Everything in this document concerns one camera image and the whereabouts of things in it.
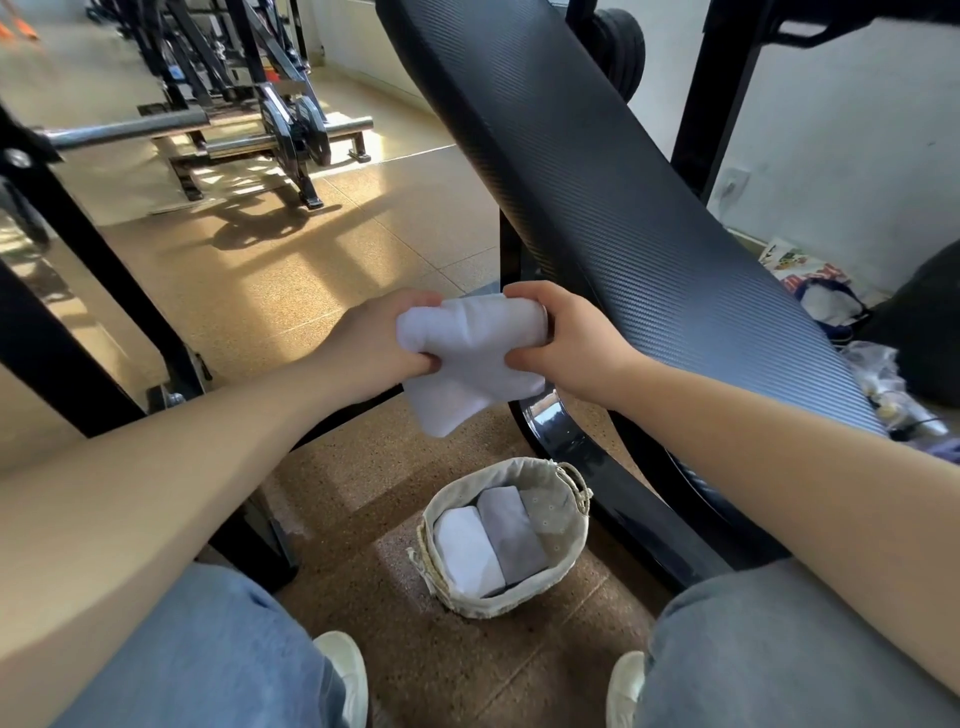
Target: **right hand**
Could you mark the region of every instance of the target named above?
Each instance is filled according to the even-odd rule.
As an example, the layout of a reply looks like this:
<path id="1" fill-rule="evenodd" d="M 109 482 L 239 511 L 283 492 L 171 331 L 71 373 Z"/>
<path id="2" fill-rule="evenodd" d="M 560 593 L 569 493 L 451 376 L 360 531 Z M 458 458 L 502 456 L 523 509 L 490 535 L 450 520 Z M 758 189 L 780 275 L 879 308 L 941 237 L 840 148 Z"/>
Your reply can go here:
<path id="1" fill-rule="evenodd" d="M 615 409 L 626 374 L 651 361 L 627 343 L 599 308 L 556 283 L 512 283 L 503 294 L 540 303 L 554 321 L 550 343 L 507 353 L 504 361 L 511 369 L 535 372 L 580 400 Z"/>

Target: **black bag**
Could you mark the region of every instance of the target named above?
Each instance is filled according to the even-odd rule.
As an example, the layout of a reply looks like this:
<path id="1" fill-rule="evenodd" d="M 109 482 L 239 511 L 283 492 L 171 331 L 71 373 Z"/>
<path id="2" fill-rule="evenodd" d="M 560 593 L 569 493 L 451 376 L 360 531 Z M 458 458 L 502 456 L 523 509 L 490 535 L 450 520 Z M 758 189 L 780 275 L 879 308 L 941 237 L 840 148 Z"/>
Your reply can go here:
<path id="1" fill-rule="evenodd" d="M 960 240 L 878 306 L 856 338 L 898 349 L 897 365 L 911 393 L 960 407 Z"/>

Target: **hand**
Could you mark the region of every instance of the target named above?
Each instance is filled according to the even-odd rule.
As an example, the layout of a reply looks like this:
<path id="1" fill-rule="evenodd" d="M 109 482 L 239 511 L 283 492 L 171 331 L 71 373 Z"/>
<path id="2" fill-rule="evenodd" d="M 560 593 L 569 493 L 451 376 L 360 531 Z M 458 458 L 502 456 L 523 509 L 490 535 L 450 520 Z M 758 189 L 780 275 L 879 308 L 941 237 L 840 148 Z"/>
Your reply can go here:
<path id="1" fill-rule="evenodd" d="M 547 280 L 512 283 L 507 298 L 537 301 L 554 322 L 553 340 L 543 347 L 514 349 L 511 369 L 536 372 L 581 400 L 616 409 L 624 375 L 644 361 L 599 308 Z"/>
<path id="2" fill-rule="evenodd" d="M 347 311 L 307 358 L 323 362 L 324 374 L 336 377 L 346 404 L 375 397 L 411 376 L 436 372 L 439 359 L 408 352 L 396 342 L 396 317 L 415 306 L 440 305 L 443 299 L 413 288 L 369 299 Z"/>

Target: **shoe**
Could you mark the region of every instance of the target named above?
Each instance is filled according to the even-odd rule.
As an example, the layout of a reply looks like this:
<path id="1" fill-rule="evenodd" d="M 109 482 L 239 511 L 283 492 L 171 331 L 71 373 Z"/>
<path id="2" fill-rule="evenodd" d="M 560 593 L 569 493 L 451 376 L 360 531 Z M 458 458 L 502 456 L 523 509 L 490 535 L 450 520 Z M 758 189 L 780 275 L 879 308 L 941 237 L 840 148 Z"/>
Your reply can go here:
<path id="1" fill-rule="evenodd" d="M 313 644 L 333 664 L 347 688 L 347 699 L 344 701 L 344 723 L 347 728 L 366 728 L 370 693 L 367 688 L 367 668 L 357 643 L 343 632 L 326 632 Z"/>
<path id="2" fill-rule="evenodd" d="M 34 30 L 33 26 L 31 26 L 30 23 L 23 18 L 16 18 L 13 21 L 13 25 L 16 26 L 16 29 L 25 38 L 28 38 L 29 40 L 39 40 L 39 38 L 36 36 L 36 31 Z"/>
<path id="3" fill-rule="evenodd" d="M 631 728 L 643 689 L 642 652 L 628 652 L 613 666 L 607 687 L 607 728 Z"/>

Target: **tile floor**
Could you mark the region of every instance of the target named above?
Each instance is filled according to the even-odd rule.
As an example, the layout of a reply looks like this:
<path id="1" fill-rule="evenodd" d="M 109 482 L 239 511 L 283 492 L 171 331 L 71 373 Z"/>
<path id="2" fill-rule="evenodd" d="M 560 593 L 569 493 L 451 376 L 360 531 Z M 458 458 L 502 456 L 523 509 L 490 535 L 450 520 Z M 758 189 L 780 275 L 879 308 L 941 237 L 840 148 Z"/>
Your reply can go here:
<path id="1" fill-rule="evenodd" d="M 62 32 L 66 57 L 79 66 L 63 72 L 70 84 L 106 93 L 98 85 L 102 74 L 84 55 L 103 39 L 89 30 Z M 120 43 L 110 48 L 127 69 L 110 71 L 113 83 L 154 100 L 151 80 L 128 62 L 130 49 Z M 18 57 L 21 71 L 42 75 L 43 63 L 47 73 L 63 68 L 64 57 L 30 53 Z M 79 62 L 84 59 L 85 65 Z M 8 93 L 16 74 L 5 70 L 5 62 L 0 58 L 0 98 L 18 97 L 28 121 L 63 125 L 59 109 L 43 106 L 23 85 Z M 340 313 L 370 296 L 400 285 L 458 296 L 497 279 L 495 204 L 458 150 L 426 152 L 448 143 L 436 120 L 353 82 L 321 88 L 328 90 L 324 100 L 346 113 L 372 113 L 383 131 L 382 155 L 401 158 L 318 177 L 326 201 L 319 211 L 288 206 L 290 190 L 282 185 L 147 215 L 175 195 L 154 153 L 136 143 L 104 148 L 101 157 L 89 150 L 85 164 L 71 158 L 62 172 L 221 386 L 310 351 Z M 28 118 L 30 109 L 37 111 L 34 118 Z M 55 241 L 48 257 L 146 376 L 160 376 L 156 353 L 62 243 Z M 14 451 L 22 456 L 25 445 L 38 457 L 79 439 L 5 372 L 0 390 L 22 404 L 16 420 L 4 418 L 21 427 L 19 440 L 0 427 L 0 459 Z M 15 407 L 7 401 L 10 414 Z M 605 412 L 575 401 L 570 407 L 636 472 Z M 28 420 L 36 428 L 25 441 Z M 420 433 L 400 397 L 298 449 L 264 483 L 302 562 L 279 598 L 311 635 L 344 629 L 357 639 L 368 660 L 373 726 L 603 724 L 613 662 L 643 647 L 667 595 L 599 526 L 591 528 L 588 549 L 560 585 L 492 621 L 443 610 L 407 561 L 416 516 L 438 488 L 521 454 L 530 450 L 505 406 L 436 440 Z"/>

